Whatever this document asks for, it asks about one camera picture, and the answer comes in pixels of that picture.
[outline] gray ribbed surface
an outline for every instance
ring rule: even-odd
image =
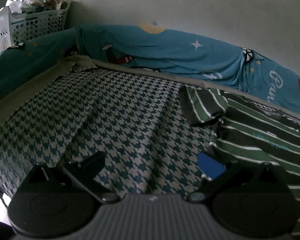
[[[17,236],[15,240],[29,240]],[[82,230],[58,240],[204,239],[243,240],[220,226],[206,206],[184,201],[181,195],[126,195],[117,204],[102,206]],[[271,238],[292,240],[290,236]]]

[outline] basket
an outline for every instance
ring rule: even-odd
[[[39,36],[62,31],[67,12],[63,10],[43,11],[33,14],[13,15],[10,7],[0,9],[0,52]]]

